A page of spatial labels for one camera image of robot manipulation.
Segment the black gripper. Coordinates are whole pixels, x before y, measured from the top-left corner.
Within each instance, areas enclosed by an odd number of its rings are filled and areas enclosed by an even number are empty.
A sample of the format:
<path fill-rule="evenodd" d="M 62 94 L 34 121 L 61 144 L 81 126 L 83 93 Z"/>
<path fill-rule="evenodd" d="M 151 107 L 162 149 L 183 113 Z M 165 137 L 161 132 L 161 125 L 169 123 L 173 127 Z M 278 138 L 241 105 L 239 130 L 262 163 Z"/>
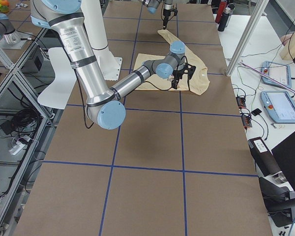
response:
<path fill-rule="evenodd" d="M 172 3 L 164 3 L 163 6 L 163 29 L 165 30 L 167 28 L 168 21 L 170 19 L 171 13 L 174 14 L 174 16 L 177 15 L 178 9 L 173 6 Z"/>
<path fill-rule="evenodd" d="M 178 83 L 180 80 L 182 80 L 183 75 L 187 75 L 187 85 L 188 85 L 188 90 L 190 89 L 190 80 L 192 79 L 192 76 L 196 70 L 196 67 L 193 65 L 190 65 L 188 63 L 185 63 L 183 68 L 180 70 L 174 70 L 173 71 L 173 79 L 171 81 L 171 88 L 172 89 L 177 89 Z"/>

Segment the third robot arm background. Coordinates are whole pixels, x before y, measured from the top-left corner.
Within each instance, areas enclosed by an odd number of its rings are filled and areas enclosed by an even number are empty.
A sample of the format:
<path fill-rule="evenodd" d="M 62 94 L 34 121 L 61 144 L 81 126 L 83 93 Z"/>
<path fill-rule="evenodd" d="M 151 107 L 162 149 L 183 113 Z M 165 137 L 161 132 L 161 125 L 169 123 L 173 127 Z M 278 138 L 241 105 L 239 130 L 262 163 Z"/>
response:
<path fill-rule="evenodd" d="M 14 28 L 7 15 L 0 13 L 0 47 L 21 50 L 24 44 L 22 34 Z"/>

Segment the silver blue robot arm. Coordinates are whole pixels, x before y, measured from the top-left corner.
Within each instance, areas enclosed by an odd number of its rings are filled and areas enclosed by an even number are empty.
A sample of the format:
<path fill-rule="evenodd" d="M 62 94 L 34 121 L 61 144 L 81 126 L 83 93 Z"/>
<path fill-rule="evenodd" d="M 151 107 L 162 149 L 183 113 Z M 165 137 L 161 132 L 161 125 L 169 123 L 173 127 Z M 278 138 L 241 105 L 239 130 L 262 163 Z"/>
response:
<path fill-rule="evenodd" d="M 85 114 L 104 129 L 118 128 L 126 110 L 121 99 L 152 75 L 173 76 L 176 89 L 184 74 L 191 78 L 195 66 L 187 62 L 185 44 L 175 41 L 169 53 L 158 60 L 147 60 L 138 69 L 112 87 L 104 74 L 118 69 L 118 62 L 108 48 L 100 2 L 97 0 L 33 0 L 31 20 L 36 26 L 58 33 L 76 76 L 87 94 Z"/>
<path fill-rule="evenodd" d="M 145 6 L 149 13 L 154 14 L 161 5 L 161 19 L 163 21 L 163 29 L 167 29 L 168 22 L 177 16 L 178 9 L 174 7 L 172 0 L 139 0 Z"/>

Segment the black monitor arm base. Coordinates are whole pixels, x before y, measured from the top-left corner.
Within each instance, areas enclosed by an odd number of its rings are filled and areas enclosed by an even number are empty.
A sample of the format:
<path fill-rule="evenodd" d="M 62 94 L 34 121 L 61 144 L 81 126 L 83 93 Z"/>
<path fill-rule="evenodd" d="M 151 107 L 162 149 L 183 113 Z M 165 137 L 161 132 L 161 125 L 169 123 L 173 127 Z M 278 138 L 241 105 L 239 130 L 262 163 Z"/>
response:
<path fill-rule="evenodd" d="M 279 187 L 264 177 L 259 178 L 264 204 L 276 227 L 292 224 L 295 220 L 295 192 Z"/>

